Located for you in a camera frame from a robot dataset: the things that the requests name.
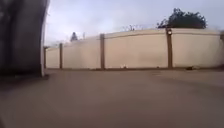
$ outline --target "barbed wire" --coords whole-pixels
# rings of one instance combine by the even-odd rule
[[[145,30],[153,28],[154,25],[151,24],[135,24],[135,25],[128,25],[122,26],[117,28],[118,32],[126,32],[126,31],[135,31],[135,30]]]

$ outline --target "pavement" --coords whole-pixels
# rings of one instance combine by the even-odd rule
[[[0,90],[0,128],[223,128],[223,71],[47,71]]]

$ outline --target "wall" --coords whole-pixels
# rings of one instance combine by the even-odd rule
[[[46,68],[59,68],[60,66],[59,48],[48,48],[46,50]]]
[[[157,29],[111,33],[64,44],[61,65],[65,69],[212,68],[224,64],[223,55],[218,31],[172,29],[168,34],[168,29]],[[47,68],[60,67],[59,49],[47,50],[46,56]]]
[[[220,32],[197,29],[172,29],[174,67],[217,67],[224,63]]]
[[[100,68],[99,37],[79,40],[63,47],[63,68],[98,69]]]
[[[106,68],[165,68],[167,62],[165,30],[105,35]]]

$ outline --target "tree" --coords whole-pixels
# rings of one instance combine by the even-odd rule
[[[78,38],[77,38],[77,36],[76,36],[76,33],[73,32],[70,41],[72,42],[72,41],[75,41],[75,40],[78,40]]]
[[[178,8],[173,10],[169,19],[164,19],[157,24],[157,28],[197,28],[205,29],[207,27],[206,19],[199,12],[183,12]]]

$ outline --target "concrete wall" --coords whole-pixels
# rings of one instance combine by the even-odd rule
[[[100,68],[99,37],[79,40],[63,47],[63,68],[98,69]]]
[[[172,29],[174,67],[217,67],[224,63],[224,43],[220,32]]]
[[[48,48],[46,50],[46,68],[59,68],[60,66],[59,48]]]
[[[63,46],[62,68],[100,69],[102,64],[106,69],[168,68],[168,60],[171,68],[212,68],[224,64],[224,44],[218,31],[172,29],[169,49],[168,37],[165,29],[159,29],[111,33],[102,39],[98,36],[75,41]],[[46,56],[47,68],[60,67],[58,49],[47,50]]]
[[[105,35],[106,68],[165,68],[167,62],[165,30]]]

